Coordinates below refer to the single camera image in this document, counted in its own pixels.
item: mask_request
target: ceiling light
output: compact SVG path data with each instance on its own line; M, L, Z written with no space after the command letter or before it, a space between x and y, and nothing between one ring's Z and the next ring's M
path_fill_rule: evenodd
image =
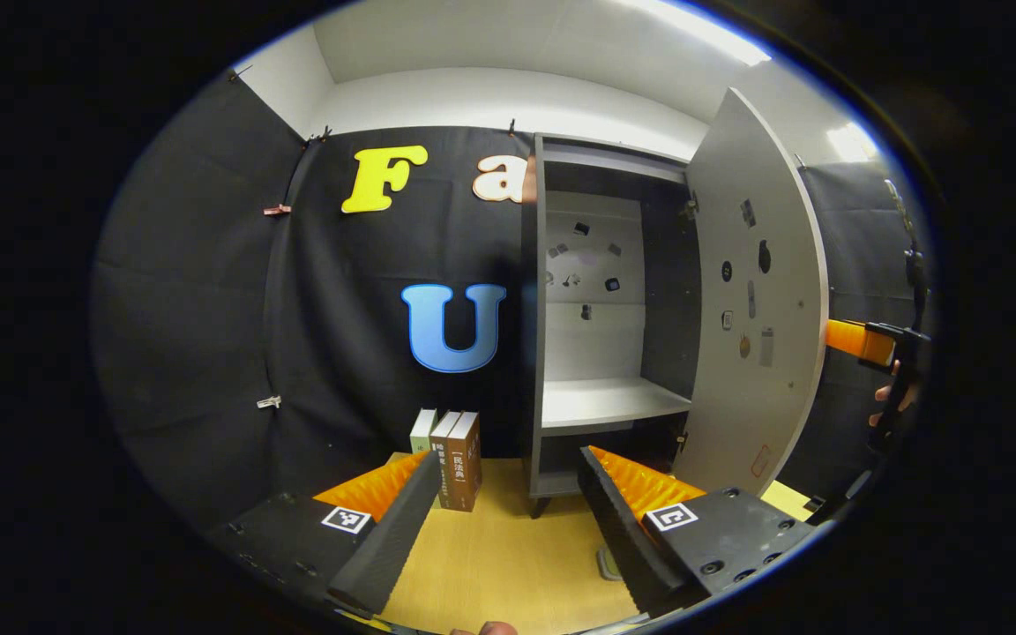
M842 128L826 132L833 148L838 150L842 161L849 163L870 161L876 155L876 144L865 133L862 126L846 124Z
M685 31L691 34L691 36L698 37L698 39L705 41L707 44L716 47L720 51L723 51L729 56L735 57L743 64L753 67L753 65L759 62L765 62L770 60L770 56L759 50L751 42L747 42L742 37L737 36L737 34L731 33L728 29L721 27L705 17L698 16L697 13L690 11L689 8L680 7L680 5L669 3L666 0L613 0L614 3L620 3L629 5L629 7L636 7L642 11L652 13L654 16L660 17L661 20L666 21L670 24L675 25Z

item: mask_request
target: brown book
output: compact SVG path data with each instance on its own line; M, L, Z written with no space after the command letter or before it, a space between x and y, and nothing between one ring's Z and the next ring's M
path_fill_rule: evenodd
M449 482L449 510L472 511L481 490L481 423L477 412L464 412L449 431L444 446Z
M434 451L437 455L438 464L441 466L441 490L438 492L438 502L446 510L451 509L449 507L451 490L449 490L449 479L446 472L446 443L449 439L449 433L452 431L452 426L457 423L457 419L459 418L460 412L450 410L441 418L434 431L431 432L431 451Z

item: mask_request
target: yellow letter f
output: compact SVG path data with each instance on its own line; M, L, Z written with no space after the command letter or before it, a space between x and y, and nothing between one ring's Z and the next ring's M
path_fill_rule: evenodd
M410 180L410 164L423 165L429 152L423 145L402 145L399 148L375 148L359 150L359 173L356 184L351 189L351 198L343 201L343 213L359 211L383 211L390 208L391 197L383 192L383 185L390 184L391 192L398 192Z

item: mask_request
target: book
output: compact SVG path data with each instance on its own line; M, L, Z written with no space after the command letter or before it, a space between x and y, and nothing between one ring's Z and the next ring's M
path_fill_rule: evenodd
M447 510L472 511L481 490L481 422L477 412L463 412L444 443L448 480Z
M446 510L449 509L449 495L451 495L451 490L449 490L449 480L446 478L445 446L449 438L449 433L452 431L452 426L457 423L457 419L460 419L460 412L450 410L441 418L436 429L431 432L431 451L437 455L438 464L441 469L441 491L438 492L438 503Z
M423 407L415 419L415 427L410 429L410 451L419 454L420 451L431 449L431 431L437 425L437 410L432 407Z

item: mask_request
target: blue letter u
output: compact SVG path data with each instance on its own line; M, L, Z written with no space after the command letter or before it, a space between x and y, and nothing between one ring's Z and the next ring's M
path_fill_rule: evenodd
M410 307L410 351L422 366L439 373L467 373L488 365L497 354L497 321L505 295L499 284L473 284L464 297L477 305L477 341L464 351L445 343L445 303L452 290L442 284L414 284L402 290Z

